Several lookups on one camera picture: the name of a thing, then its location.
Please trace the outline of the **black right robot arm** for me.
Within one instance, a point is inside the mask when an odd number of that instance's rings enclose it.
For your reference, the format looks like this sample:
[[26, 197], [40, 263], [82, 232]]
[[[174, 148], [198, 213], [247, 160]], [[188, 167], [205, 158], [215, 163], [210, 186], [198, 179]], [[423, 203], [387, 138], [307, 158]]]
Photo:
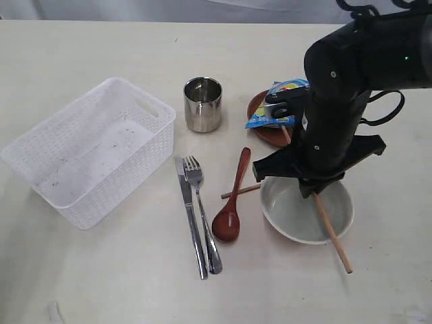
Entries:
[[366, 106], [389, 93], [431, 87], [431, 2], [396, 1], [382, 15], [372, 5], [339, 1], [352, 21], [305, 53], [306, 86], [268, 94], [278, 116], [296, 118], [289, 145], [252, 166], [256, 181], [296, 178], [303, 197], [320, 193], [385, 143], [359, 136]]

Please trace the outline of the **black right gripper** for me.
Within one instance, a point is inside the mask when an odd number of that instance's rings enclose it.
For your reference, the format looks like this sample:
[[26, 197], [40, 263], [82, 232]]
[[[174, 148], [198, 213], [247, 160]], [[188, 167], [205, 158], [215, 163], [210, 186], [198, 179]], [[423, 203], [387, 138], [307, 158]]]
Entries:
[[302, 158], [297, 148], [287, 145], [264, 159], [254, 161], [252, 171], [257, 182], [267, 176], [312, 179], [298, 181], [302, 197], [308, 198], [313, 193], [321, 193], [333, 182], [326, 179], [339, 176], [371, 155], [382, 155], [385, 148], [386, 144], [379, 135], [355, 135], [336, 166], [318, 169]]

